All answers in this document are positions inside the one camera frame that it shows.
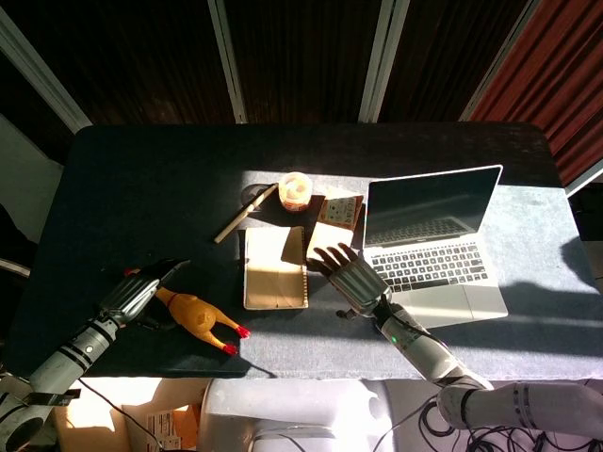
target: laptop screen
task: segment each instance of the laptop screen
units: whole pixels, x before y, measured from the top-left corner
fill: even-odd
[[[500,165],[371,182],[365,247],[475,233]]]

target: red curtain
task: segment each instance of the red curtain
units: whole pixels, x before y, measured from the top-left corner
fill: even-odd
[[[603,158],[603,1],[543,0],[472,121],[526,121],[566,186]]]

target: dark table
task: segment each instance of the dark table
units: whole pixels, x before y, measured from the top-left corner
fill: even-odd
[[[220,245],[212,237],[283,172],[308,173],[318,194],[328,185],[364,193],[371,178],[496,163],[504,171],[482,228],[510,314],[434,331],[488,379],[601,378],[603,300],[544,136],[514,123],[84,129],[12,325],[6,365],[28,376],[94,314],[125,267],[187,257],[193,264],[168,287],[250,328],[240,356],[179,327],[131,326],[91,374],[417,378],[369,322],[335,316],[346,302],[318,274],[310,275],[307,310],[243,310],[240,234]],[[273,196],[242,227],[301,224],[309,236],[320,202],[316,196],[308,212],[292,216]],[[149,310],[169,319],[156,300]],[[238,343],[226,328],[215,333]]]

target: gray robotic arm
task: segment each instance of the gray robotic arm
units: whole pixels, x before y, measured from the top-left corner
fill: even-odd
[[[74,397],[71,385],[115,341],[116,332],[134,320],[158,286],[186,261],[164,260],[125,277],[103,300],[73,339],[62,345],[31,375],[0,380],[0,452],[13,452],[40,430],[55,406]]]
[[[322,261],[313,264],[353,314],[372,318],[424,379],[442,387],[437,407],[451,426],[534,428],[603,440],[603,395],[572,383],[515,382],[494,389],[406,310],[390,303],[389,286],[352,249],[339,244],[339,249],[315,251]]]

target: laptop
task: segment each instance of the laptop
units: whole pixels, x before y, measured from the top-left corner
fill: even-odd
[[[480,226],[502,166],[372,181],[363,256],[426,328],[507,315]]]

